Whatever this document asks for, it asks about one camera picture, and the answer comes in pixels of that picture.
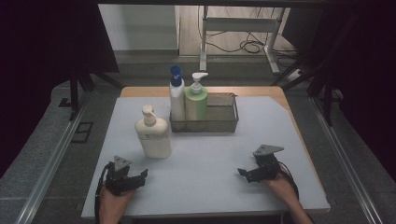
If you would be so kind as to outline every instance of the black curtain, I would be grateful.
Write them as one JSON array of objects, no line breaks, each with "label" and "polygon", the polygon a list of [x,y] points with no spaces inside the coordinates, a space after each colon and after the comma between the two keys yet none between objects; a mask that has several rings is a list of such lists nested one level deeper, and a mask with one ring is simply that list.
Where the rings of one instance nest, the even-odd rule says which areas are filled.
[{"label": "black curtain", "polygon": [[344,94],[340,106],[346,118],[396,180],[394,13],[384,1],[366,3],[333,71],[335,87]]},{"label": "black curtain", "polygon": [[0,29],[3,175],[73,69],[118,67],[96,4],[2,2]]}]

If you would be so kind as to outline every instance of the white pump head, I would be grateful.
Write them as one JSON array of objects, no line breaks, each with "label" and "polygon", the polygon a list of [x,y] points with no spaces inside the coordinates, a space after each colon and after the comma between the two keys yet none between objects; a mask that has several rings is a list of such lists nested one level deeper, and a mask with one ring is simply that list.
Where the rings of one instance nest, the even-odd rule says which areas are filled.
[{"label": "white pump head", "polygon": [[144,105],[142,112],[145,116],[144,121],[147,126],[151,127],[157,122],[152,105]]},{"label": "white pump head", "polygon": [[202,85],[199,83],[202,77],[206,77],[208,73],[193,73],[192,79],[194,79],[194,83],[191,85],[191,91],[195,94],[198,94],[202,91]]}]

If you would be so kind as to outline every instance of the human hand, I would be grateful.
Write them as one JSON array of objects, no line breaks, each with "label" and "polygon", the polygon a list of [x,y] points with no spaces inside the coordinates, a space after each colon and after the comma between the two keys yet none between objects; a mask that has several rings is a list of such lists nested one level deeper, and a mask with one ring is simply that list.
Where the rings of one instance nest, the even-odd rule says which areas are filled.
[{"label": "human hand", "polygon": [[128,202],[134,196],[135,189],[131,189],[121,196],[113,195],[106,186],[100,192],[99,218],[101,224],[117,224],[125,213]]},{"label": "human hand", "polygon": [[[289,172],[281,166],[281,169],[288,174]],[[271,189],[275,196],[282,201],[288,208],[291,218],[296,224],[311,224],[313,223],[311,217],[305,212],[303,206],[300,204],[298,197],[291,186],[289,180],[282,174],[277,174],[275,179],[263,180],[265,184]]]},{"label": "human hand", "polygon": [[282,174],[278,174],[275,179],[263,180],[271,189],[274,195],[285,205],[298,202],[297,195],[288,179]]}]

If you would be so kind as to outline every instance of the wooden table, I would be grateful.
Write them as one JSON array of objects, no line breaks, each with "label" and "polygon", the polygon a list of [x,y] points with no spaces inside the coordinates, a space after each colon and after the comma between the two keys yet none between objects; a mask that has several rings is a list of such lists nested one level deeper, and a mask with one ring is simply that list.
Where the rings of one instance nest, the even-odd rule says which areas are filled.
[{"label": "wooden table", "polygon": [[129,175],[148,168],[146,186],[129,204],[129,217],[224,217],[277,215],[286,210],[260,183],[248,183],[237,168],[255,169],[252,152],[260,144],[282,146],[285,162],[300,187],[307,212],[330,210],[285,94],[279,87],[207,87],[237,95],[235,133],[170,133],[173,153],[166,159],[145,157],[134,130],[143,105],[159,118],[170,113],[168,87],[127,87],[116,102],[101,155],[93,174],[83,217],[93,216],[93,194],[103,167],[117,155],[132,161]]},{"label": "wooden table", "polygon": [[[291,113],[288,100],[286,99],[285,93],[280,87],[206,87],[209,92],[233,92],[238,96],[270,96],[286,110],[288,110],[291,120],[294,124],[297,134],[304,145],[306,155],[309,157],[308,151],[304,143],[304,139],[301,136],[300,130],[298,129],[297,123]],[[120,97],[139,97],[139,96],[169,96],[169,87],[125,87],[122,89]]]}]

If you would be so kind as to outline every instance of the soap dispenser bottle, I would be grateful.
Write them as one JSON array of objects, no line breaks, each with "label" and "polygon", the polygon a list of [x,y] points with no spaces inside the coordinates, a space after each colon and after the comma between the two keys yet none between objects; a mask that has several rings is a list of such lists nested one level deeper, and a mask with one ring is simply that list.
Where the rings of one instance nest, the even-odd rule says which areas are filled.
[{"label": "soap dispenser bottle", "polygon": [[186,120],[205,120],[207,89],[199,83],[208,73],[194,73],[194,83],[185,91]]},{"label": "soap dispenser bottle", "polygon": [[156,118],[152,105],[144,105],[143,119],[134,125],[145,155],[150,158],[167,158],[172,154],[168,123]]},{"label": "soap dispenser bottle", "polygon": [[180,67],[171,67],[171,83],[169,84],[169,96],[171,100],[171,121],[183,121],[186,119],[184,109],[184,80],[181,77]]}]

